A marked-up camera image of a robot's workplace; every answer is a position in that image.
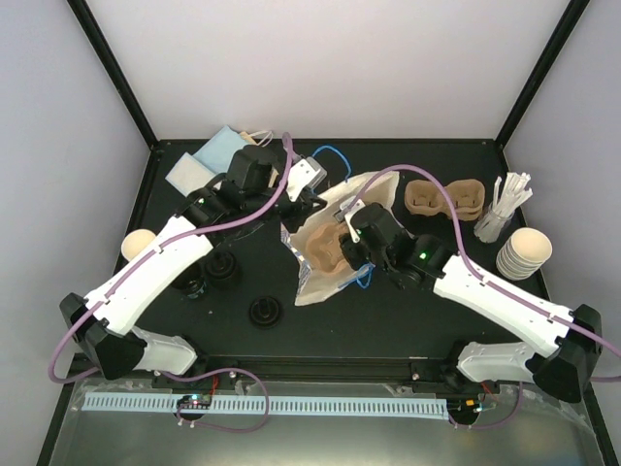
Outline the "checkered pastry paper bag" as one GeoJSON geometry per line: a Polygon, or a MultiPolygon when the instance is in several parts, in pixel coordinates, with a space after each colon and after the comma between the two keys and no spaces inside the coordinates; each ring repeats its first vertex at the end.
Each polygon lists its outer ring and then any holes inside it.
{"type": "Polygon", "coordinates": [[[350,284],[362,282],[372,271],[373,266],[366,261],[354,266],[346,261],[340,239],[349,235],[349,228],[345,221],[337,220],[337,214],[357,194],[367,205],[377,202],[387,209],[393,206],[399,173],[387,172],[364,189],[375,174],[372,171],[355,175],[321,193],[319,198],[327,206],[310,216],[297,232],[290,233],[281,227],[280,240],[299,265],[294,300],[297,307],[324,302],[350,284]]]}

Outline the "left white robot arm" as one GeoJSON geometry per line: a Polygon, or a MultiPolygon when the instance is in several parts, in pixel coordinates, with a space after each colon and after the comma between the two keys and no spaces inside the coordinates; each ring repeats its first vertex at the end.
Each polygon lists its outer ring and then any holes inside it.
{"type": "Polygon", "coordinates": [[[325,169],[293,149],[284,157],[256,145],[237,150],[226,172],[185,198],[182,207],[136,257],[85,296],[68,294],[59,308],[92,371],[116,380],[135,370],[167,372],[187,387],[208,376],[207,361],[181,336],[137,327],[147,307],[167,287],[188,294],[206,285],[201,259],[273,218],[294,233],[326,201],[314,194],[325,169]]]}

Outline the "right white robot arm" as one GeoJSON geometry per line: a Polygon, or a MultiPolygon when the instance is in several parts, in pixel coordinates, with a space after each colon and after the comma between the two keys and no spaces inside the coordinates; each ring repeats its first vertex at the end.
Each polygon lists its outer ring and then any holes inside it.
{"type": "Polygon", "coordinates": [[[602,321],[588,305],[570,309],[508,283],[446,248],[432,235],[411,235],[381,204],[346,200],[335,215],[349,265],[370,265],[400,289],[415,287],[456,302],[518,337],[510,344],[457,344],[441,366],[443,384],[533,383],[578,403],[602,353],[602,321]]]}

